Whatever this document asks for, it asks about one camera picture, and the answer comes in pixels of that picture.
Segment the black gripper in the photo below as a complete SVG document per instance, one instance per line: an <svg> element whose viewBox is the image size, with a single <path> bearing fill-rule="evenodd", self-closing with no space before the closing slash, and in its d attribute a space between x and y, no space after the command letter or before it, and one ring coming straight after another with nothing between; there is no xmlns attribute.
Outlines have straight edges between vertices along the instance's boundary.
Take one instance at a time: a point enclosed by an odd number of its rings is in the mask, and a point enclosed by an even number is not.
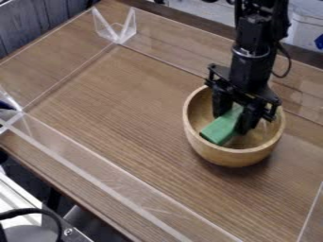
<svg viewBox="0 0 323 242"><path fill-rule="evenodd" d="M239 116L242 135L256 128L262 119L272 122L276 118L282 101L268 87L275 54L276 51L268 48L264 53L250 55L234 46L231 66L208 65L205 85L212 90L213 116L223 116L234 103L246 106Z"/></svg>

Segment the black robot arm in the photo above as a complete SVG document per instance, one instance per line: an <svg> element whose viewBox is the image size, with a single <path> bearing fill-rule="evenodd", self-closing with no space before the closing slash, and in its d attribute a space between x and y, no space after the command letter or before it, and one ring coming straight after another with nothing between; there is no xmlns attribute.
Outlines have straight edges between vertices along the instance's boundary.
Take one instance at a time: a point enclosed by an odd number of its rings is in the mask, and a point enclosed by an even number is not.
<svg viewBox="0 0 323 242"><path fill-rule="evenodd" d="M242 105L235 132L247 134L262 120L275 120L282 105L268 80L275 75L276 55L286 51L282 40L288 35L288 0L235 0L234 5L236 39L231 65L208 65L205 85L212 90L215 117Z"/></svg>

